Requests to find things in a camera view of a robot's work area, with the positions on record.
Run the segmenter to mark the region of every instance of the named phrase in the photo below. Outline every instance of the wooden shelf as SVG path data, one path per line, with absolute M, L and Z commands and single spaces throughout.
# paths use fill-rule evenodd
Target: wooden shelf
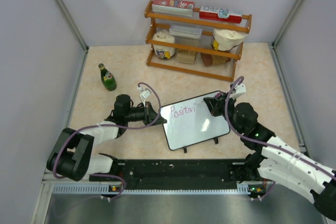
M 156 19 L 164 19 L 164 20 L 169 20 L 169 21 L 172 21 L 172 22 L 182 22 L 182 23 L 208 26 L 208 27 L 219 28 L 219 29 L 242 31 L 242 32 L 245 32 L 245 33 L 248 34 L 250 32 L 251 21 L 252 21 L 252 15 L 251 14 L 250 15 L 243 15 L 243 19 L 246 20 L 246 26 L 244 27 L 244 26 L 230 25 L 230 24 L 221 23 L 221 22 L 212 22 L 212 21 L 207 21 L 207 20 L 204 20 L 204 19 L 193 19 L 193 18 L 187 18 L 187 17 L 180 17 L 180 16 L 173 16 L 173 15 L 167 15 L 167 14 L 161 14 L 161 13 L 154 13 L 153 10 L 152 10 L 152 3 L 153 3 L 153 1 L 150 0 L 147 7 L 146 7 L 145 14 L 144 14 L 146 18 L 151 19 L 150 29 L 149 29 L 149 31 L 147 33 L 147 36 L 146 36 L 146 39 L 145 39 L 147 44 L 152 44 L 150 54 L 147 58 L 147 65 L 148 66 L 170 69 L 170 70 L 175 70 L 175 71 L 180 71 L 180 72 L 185 72 L 185 73 L 191 73 L 191 74 L 196 74 L 196 75 L 199 75 L 199 76 L 205 76 L 205 77 L 210 77 L 210 78 L 225 80 L 225 81 L 233 81 L 234 80 L 237 60 L 241 59 L 242 52 L 243 52 L 243 43 L 241 43 L 238 46 L 238 51 L 237 52 L 231 53 L 231 52 L 216 51 L 212 48 L 194 47 L 194 46 L 177 44 L 177 43 L 168 43 L 168 42 L 156 41 L 156 40 L 153 40 L 153 36 L 157 32 L 157 28 L 161 28 L 161 29 L 169 29 L 170 28 L 169 24 L 157 23 Z M 200 9 L 199 8 L 194 8 L 193 11 L 194 12 L 199 12 Z M 202 35 L 212 36 L 213 34 L 212 34 L 211 31 L 203 31 Z M 177 66 L 171 66 L 171 65 L 167 65 L 167 64 L 152 62 L 153 55 L 154 55 L 153 45 L 173 47 L 173 48 L 177 48 L 177 49 L 186 49 L 186 50 L 196 51 L 196 52 L 200 52 L 200 53 L 231 58 L 232 59 L 231 62 L 233 62 L 232 63 L 233 67 L 232 67 L 231 74 L 229 74 L 228 76 L 224 76 L 224 75 L 209 73 L 209 72 L 205 72 L 205 71 L 192 70 L 192 69 L 190 69 L 190 67 L 182 68 L 182 67 L 177 67 Z

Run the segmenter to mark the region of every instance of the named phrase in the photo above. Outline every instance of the red box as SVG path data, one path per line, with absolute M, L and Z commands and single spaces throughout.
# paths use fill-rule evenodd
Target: red box
M 193 16 L 195 2 L 184 0 L 154 0 L 152 9 L 158 13 L 168 13 L 174 15 Z
M 203 19 L 211 19 L 239 24 L 240 22 L 242 22 L 241 20 L 243 18 L 242 12 L 210 6 L 201 6 L 201 9 L 199 11 L 200 18 Z

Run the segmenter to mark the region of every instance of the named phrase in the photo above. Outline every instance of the yellow label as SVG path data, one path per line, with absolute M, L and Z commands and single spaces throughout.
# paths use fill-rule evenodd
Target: yellow label
M 164 56 L 165 56 L 167 59 L 170 59 L 170 53 L 169 53 L 169 52 L 164 52 Z
M 217 40 L 214 39 L 214 49 L 216 51 L 218 50 L 218 46 L 219 46 L 219 44 L 218 44 Z

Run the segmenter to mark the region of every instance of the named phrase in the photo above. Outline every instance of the green bottle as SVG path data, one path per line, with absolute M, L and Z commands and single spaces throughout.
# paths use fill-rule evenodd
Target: green bottle
M 105 68 L 103 63 L 99 64 L 98 67 L 100 69 L 101 82 L 105 88 L 109 91 L 115 90 L 117 88 L 117 82 L 115 81 L 114 76 Z

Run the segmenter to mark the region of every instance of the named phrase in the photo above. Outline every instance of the whiteboard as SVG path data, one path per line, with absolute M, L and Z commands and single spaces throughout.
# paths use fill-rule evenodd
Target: whiteboard
M 220 91 L 161 108 L 160 114 L 167 120 L 167 123 L 163 124 L 163 130 L 170 150 L 184 148 L 230 132 L 224 117 L 212 116 L 203 101 L 204 97 L 214 97 L 218 93 Z

